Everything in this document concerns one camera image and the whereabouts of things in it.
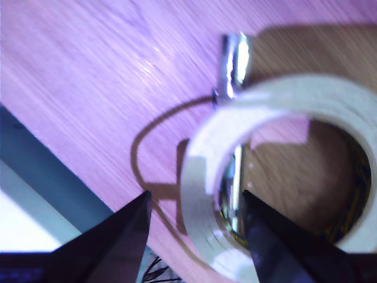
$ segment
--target roll of tape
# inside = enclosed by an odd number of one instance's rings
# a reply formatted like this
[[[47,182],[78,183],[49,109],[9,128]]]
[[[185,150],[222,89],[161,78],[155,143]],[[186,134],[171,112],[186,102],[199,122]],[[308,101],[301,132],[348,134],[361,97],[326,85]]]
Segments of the roll of tape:
[[[234,148],[269,121],[305,113],[347,131],[369,159],[372,186],[364,211],[337,243],[348,252],[377,247],[377,95],[342,78],[297,75],[266,81],[218,109],[190,140],[181,174],[184,224],[197,252],[217,272],[239,282],[258,282],[247,250],[218,218],[222,172]]]

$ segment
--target black wire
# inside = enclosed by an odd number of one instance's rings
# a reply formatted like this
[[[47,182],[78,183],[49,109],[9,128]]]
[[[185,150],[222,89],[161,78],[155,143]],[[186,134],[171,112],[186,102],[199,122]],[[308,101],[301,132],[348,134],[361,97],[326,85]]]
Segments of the black wire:
[[[148,272],[156,265],[156,264],[158,264],[159,262],[161,261],[161,258],[158,256],[158,257],[156,257],[155,259],[154,259],[154,261],[150,264],[150,266],[148,267],[148,269],[144,272],[144,275],[143,275],[143,282],[145,282],[145,281],[149,281],[149,280],[153,280],[153,279],[155,279],[155,278],[152,278],[152,279],[147,279],[147,277],[148,277],[148,275],[150,275],[150,274],[148,274]]]
[[[162,274],[164,274],[166,270],[170,269],[169,266],[166,266],[164,268],[159,268],[156,271],[150,272],[151,269],[153,267],[155,267],[160,261],[161,261],[161,258],[159,256],[157,256],[154,259],[154,261],[150,264],[150,266],[147,268],[146,272],[143,275],[143,280],[142,280],[143,283],[145,283],[145,282],[148,282],[148,283],[172,282],[172,281],[176,281],[176,280],[179,280],[178,282],[182,281],[181,278],[155,280],[158,277],[160,277]]]
[[[171,281],[175,281],[175,280],[180,280],[179,282],[182,281],[181,278],[174,278],[174,279],[164,279],[164,280],[156,280],[156,281],[152,281],[150,283],[158,283],[158,282],[171,282]]]

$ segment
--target white floor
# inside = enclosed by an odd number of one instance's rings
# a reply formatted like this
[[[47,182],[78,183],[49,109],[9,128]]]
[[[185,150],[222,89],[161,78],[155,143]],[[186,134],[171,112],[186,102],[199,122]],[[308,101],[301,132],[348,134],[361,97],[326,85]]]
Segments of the white floor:
[[[53,251],[80,235],[3,161],[0,166],[0,251]]]

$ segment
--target masking tape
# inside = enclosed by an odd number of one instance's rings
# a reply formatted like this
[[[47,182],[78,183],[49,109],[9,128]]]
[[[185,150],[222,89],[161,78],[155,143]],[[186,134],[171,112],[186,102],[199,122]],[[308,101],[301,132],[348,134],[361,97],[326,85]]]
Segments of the masking tape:
[[[221,173],[234,148],[262,124],[293,113],[338,126],[362,146],[372,185],[365,208],[336,245],[346,252],[377,247],[377,95],[328,75],[294,75],[258,84],[203,123],[188,145],[181,174],[181,203],[187,233],[201,257],[217,272],[239,282],[258,282],[247,250],[219,221]]]

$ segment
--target wooden table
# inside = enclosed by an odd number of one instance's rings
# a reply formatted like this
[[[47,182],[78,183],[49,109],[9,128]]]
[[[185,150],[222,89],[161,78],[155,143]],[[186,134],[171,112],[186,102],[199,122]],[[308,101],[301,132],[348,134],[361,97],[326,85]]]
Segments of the wooden table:
[[[212,111],[220,35],[258,35],[255,81],[325,72],[377,90],[376,32],[368,26],[376,7],[373,0],[5,0],[2,103],[114,211],[152,191],[148,244],[183,279],[228,282],[191,250],[177,169],[187,139]]]

